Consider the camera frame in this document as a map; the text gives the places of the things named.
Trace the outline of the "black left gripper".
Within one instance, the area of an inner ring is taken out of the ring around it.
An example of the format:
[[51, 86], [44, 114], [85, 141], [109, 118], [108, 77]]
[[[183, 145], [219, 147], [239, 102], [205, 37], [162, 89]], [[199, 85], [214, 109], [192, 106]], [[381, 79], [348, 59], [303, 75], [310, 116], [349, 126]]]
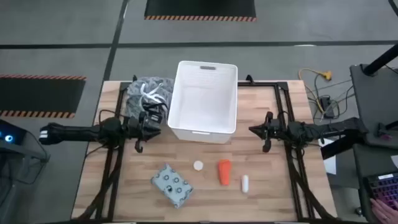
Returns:
[[143, 152], [142, 141], [147, 142], [160, 134], [161, 125], [159, 123], [146, 124], [146, 118], [147, 113], [140, 112], [138, 118], [131, 116], [127, 123], [127, 136], [129, 139], [136, 139], [134, 148], [138, 153]]

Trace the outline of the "black pole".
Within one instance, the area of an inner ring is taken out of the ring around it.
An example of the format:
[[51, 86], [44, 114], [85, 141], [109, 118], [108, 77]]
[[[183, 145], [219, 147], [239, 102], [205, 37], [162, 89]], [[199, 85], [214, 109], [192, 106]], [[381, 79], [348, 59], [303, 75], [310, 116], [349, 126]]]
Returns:
[[398, 44], [395, 44], [369, 65], [364, 65], [362, 71], [365, 75], [373, 77], [377, 71], [398, 57]]

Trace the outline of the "white ribbon drawstring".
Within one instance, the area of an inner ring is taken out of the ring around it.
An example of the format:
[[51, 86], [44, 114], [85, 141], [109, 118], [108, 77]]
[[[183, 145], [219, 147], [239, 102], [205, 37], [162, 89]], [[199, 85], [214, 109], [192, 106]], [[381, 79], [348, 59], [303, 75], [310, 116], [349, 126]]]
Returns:
[[149, 100], [150, 103], [161, 104], [163, 107], [168, 108], [168, 91], [164, 90], [163, 83], [158, 84], [153, 90], [146, 91], [146, 84], [143, 83], [139, 89], [141, 97], [139, 98], [139, 104], [144, 106], [144, 103]]

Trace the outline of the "black hazard-striped floor mat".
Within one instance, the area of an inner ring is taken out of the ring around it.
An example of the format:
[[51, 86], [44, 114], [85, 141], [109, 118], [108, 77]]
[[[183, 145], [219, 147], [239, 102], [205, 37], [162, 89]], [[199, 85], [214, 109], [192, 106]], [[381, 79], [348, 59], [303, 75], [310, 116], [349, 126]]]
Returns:
[[0, 116], [72, 119], [85, 83], [83, 76], [0, 75]]
[[255, 22], [257, 16], [254, 0], [147, 0], [144, 19]]

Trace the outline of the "white pack blue cross print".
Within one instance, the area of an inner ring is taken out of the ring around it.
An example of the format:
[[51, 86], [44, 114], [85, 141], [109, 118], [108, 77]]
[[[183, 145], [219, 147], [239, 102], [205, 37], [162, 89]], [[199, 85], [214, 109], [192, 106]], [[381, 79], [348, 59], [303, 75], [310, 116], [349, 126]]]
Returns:
[[150, 181], [175, 208], [180, 208], [193, 192], [193, 187], [169, 164], [165, 164]]

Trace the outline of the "person's hand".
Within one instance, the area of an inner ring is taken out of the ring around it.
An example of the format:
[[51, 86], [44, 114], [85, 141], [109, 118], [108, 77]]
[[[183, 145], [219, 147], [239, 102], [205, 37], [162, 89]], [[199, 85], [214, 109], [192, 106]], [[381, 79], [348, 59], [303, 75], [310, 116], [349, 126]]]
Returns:
[[378, 199], [371, 198], [370, 201], [374, 215], [382, 224], [398, 224], [398, 210], [394, 210]]

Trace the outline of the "black backlit keyboard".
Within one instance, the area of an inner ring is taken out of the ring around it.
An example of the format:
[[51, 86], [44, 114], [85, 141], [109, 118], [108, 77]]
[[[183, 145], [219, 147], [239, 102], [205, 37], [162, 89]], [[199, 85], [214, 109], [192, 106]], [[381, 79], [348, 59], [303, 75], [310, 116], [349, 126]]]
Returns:
[[374, 200], [381, 200], [394, 210], [398, 210], [398, 172], [370, 175], [364, 178], [368, 195]]

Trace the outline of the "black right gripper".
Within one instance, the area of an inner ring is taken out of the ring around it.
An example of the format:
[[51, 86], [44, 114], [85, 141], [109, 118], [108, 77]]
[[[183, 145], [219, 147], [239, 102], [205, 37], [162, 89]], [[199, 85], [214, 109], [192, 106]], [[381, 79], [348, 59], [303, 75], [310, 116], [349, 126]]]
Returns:
[[263, 124], [249, 127], [252, 133], [264, 140], [262, 151], [265, 153], [268, 153], [271, 149], [271, 139], [280, 139], [284, 132], [284, 127], [279, 119], [274, 119], [273, 116], [273, 112], [268, 111]]

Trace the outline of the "grey patterned drawstring bag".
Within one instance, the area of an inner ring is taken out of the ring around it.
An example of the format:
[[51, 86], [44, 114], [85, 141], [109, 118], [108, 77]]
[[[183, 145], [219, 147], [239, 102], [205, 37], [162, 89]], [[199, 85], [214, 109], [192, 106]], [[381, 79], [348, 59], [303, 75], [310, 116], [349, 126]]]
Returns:
[[[168, 99], [168, 108], [163, 107], [161, 104], [150, 103], [147, 100], [144, 103], [144, 106], [139, 104], [140, 87], [141, 85], [146, 84], [146, 91], [153, 90], [158, 84], [163, 83], [163, 89], [167, 90], [169, 95]], [[169, 108], [172, 100], [172, 93], [174, 91], [174, 79], [172, 78], [160, 78], [160, 77], [142, 77], [133, 81], [127, 88], [127, 100], [126, 100], [126, 114], [128, 116], [133, 116], [138, 118], [140, 112], [146, 112], [146, 108], [154, 108], [159, 107], [162, 108], [163, 112], [163, 120], [167, 119], [169, 116]]]

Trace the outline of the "white plastic basket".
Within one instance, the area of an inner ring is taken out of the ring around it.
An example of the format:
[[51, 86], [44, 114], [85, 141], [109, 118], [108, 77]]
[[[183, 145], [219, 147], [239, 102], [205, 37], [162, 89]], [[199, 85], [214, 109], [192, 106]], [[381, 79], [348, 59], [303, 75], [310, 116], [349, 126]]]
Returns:
[[237, 107], [237, 66], [179, 62], [167, 119], [179, 140], [227, 143], [236, 130]]

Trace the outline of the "small purple object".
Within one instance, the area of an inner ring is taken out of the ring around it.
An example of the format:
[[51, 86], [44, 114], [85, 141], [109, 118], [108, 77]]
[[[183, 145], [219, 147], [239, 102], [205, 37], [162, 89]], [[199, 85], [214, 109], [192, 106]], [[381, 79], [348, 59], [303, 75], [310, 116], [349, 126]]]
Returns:
[[377, 126], [376, 136], [381, 139], [390, 140], [392, 136], [388, 133], [388, 131], [393, 127], [394, 125], [392, 123], [391, 124], [379, 123]]

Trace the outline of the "black metal table frame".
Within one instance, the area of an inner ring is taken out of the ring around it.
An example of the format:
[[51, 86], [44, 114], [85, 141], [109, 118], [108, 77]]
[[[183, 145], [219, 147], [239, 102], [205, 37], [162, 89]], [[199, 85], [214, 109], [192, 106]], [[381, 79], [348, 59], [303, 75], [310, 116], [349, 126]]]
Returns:
[[[289, 150], [280, 141], [268, 153], [249, 127], [261, 124], [268, 111], [285, 119], [310, 122], [304, 85], [293, 81], [241, 82], [238, 88], [236, 132], [226, 144], [177, 139], [169, 128], [136, 152], [133, 140], [118, 151], [89, 145], [80, 179], [73, 220], [106, 222], [271, 222], [315, 217], [300, 189], [290, 181]], [[218, 162], [231, 161], [229, 185], [221, 185]], [[202, 161], [201, 171], [193, 168]], [[169, 164], [192, 186], [193, 192], [175, 208], [151, 178]], [[241, 178], [249, 176], [249, 192]]]

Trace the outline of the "black device blue light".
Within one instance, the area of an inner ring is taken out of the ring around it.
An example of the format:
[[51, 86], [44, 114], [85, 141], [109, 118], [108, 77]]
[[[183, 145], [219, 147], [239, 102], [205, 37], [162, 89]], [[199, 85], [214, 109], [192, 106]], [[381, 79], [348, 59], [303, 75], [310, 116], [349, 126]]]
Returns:
[[21, 145], [24, 141], [26, 130], [0, 119], [0, 140], [10, 144]]

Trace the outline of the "black power adapter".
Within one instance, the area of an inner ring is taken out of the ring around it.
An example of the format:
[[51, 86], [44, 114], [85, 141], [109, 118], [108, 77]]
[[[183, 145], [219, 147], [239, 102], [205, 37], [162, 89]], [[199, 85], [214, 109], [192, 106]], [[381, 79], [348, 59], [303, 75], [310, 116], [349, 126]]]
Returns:
[[320, 98], [320, 104], [323, 110], [323, 118], [333, 119], [335, 117], [335, 114], [333, 112], [333, 102], [334, 101], [329, 96], [322, 96]]

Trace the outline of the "grey desk top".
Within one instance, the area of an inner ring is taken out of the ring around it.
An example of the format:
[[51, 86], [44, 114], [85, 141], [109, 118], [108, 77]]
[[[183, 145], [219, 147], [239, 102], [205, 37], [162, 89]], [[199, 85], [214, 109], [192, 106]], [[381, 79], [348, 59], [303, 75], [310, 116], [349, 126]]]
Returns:
[[365, 188], [364, 178], [370, 175], [398, 172], [398, 168], [391, 159], [392, 156], [398, 156], [398, 149], [354, 144], [353, 151], [358, 175], [358, 193], [362, 213], [369, 223], [380, 224], [371, 210], [370, 197]]
[[373, 77], [363, 73], [360, 65], [350, 66], [360, 120], [368, 129], [366, 144], [398, 149], [398, 125], [390, 129], [390, 140], [376, 136], [379, 123], [398, 121], [398, 73], [388, 68], [377, 71]]

